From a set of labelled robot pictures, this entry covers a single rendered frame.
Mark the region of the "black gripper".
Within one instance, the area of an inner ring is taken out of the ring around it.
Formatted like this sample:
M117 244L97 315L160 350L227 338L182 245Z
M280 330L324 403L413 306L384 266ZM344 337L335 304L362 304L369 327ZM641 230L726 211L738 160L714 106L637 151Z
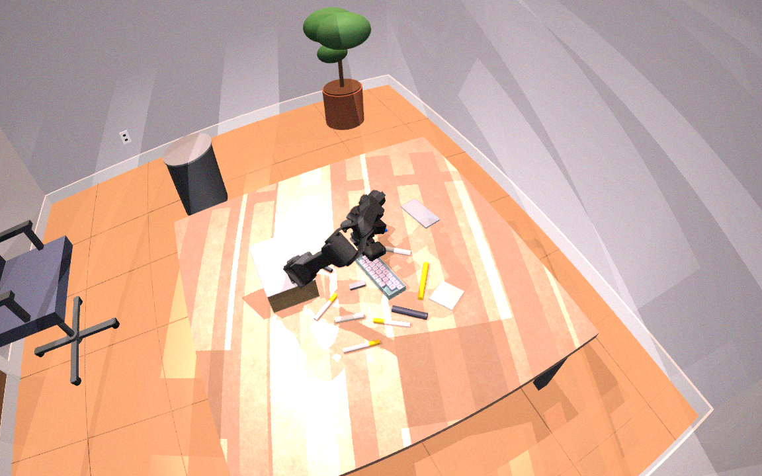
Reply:
M351 225L351 220L346 219L346 220L342 221L341 222L341 226L343 226L343 225ZM350 229L350 228L348 228L348 229ZM348 229L342 229L342 230L343 230L344 233L346 233ZM352 227L351 227L351 229L352 229ZM352 232L351 232L350 235L351 235L351 237L350 237L351 242L356 246L356 248L358 248L358 244L359 244L359 241L360 241L360 236L356 233L356 231L354 229L352 229ZM362 255L368 257L369 261L374 261L378 257L381 257L381 256L385 255L385 253L386 253L386 251L385 251L385 247L383 246L383 244L381 244L381 242L379 242L379 241L375 242L373 240L373 238L371 238L371 235L369 235L368 236L368 240L366 241L365 250L362 253Z

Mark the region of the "grey cylinder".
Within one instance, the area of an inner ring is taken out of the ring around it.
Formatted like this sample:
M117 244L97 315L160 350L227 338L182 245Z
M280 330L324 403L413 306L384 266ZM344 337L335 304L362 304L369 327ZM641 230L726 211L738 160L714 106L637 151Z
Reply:
M412 317L419 317L420 319L426 319L427 320L427 313L425 311L416 311L413 309L407 309L404 307L400 307L400 305L393 305L392 311L394 313L398 313L400 315L409 315Z

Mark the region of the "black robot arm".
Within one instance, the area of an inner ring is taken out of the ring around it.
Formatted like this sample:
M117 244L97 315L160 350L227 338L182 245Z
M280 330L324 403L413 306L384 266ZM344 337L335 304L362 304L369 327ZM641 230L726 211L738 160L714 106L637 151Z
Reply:
M321 251L312 255L310 252L291 257L284 266L291 282L298 284L302 289L306 284L312 282L320 269L333 265L337 268L349 267L351 263L362 255L366 247L368 236L373 238L374 234L384 234L385 225L381 217L385 209L382 207L385 203L385 193L373 190L369 194L362 194L359 205L353 207L347 214L347 219L351 220L351 225L343 225L338 228L325 240L325 245ZM358 249L351 245L351 242L345 238L339 230L351 228L360 236Z

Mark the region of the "grey keyboard with keys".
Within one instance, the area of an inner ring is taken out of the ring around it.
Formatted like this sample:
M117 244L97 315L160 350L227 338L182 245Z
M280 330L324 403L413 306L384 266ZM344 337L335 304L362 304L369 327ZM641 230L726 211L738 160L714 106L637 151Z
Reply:
M374 261L369 261L368 257L360 255L355 262L371 278L373 284L377 284L379 290L389 300L392 300L394 296L398 296L406 290L406 284L394 274L392 269L380 257Z

